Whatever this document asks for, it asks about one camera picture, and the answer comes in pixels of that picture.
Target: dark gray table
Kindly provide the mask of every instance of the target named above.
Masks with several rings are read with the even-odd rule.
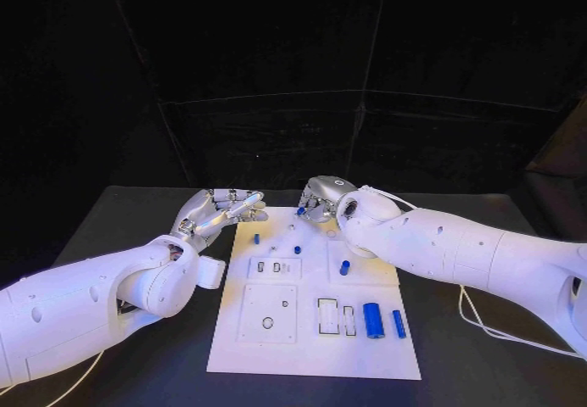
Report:
[[[56,265],[143,245],[167,233],[177,210],[196,191],[107,188]],[[300,191],[267,192],[265,201],[274,206],[294,206],[298,197]],[[505,195],[401,197],[490,226],[533,233]],[[226,261],[233,231],[233,226],[226,228],[205,251]],[[401,270],[398,276],[422,373],[420,382],[206,373],[222,290],[199,288],[173,318],[138,330],[108,349],[92,374],[57,405],[587,405],[584,361],[490,338],[460,319],[456,285]],[[489,326],[564,346],[549,328],[515,304],[476,290],[470,294]],[[0,398],[0,405],[46,405],[91,362],[19,385]]]

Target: blue cylinder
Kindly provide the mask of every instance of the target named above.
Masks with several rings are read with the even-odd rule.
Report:
[[[379,311],[378,303],[363,304],[363,315],[365,315],[366,337],[369,339],[378,339],[381,337],[385,337],[385,332],[382,331],[382,313]]]
[[[404,321],[401,320],[399,310],[394,310],[394,320],[395,320],[395,327],[398,329],[398,336],[401,338],[407,337],[407,330],[404,329]]]
[[[345,260],[340,265],[340,275],[346,276],[349,274],[350,262]]]

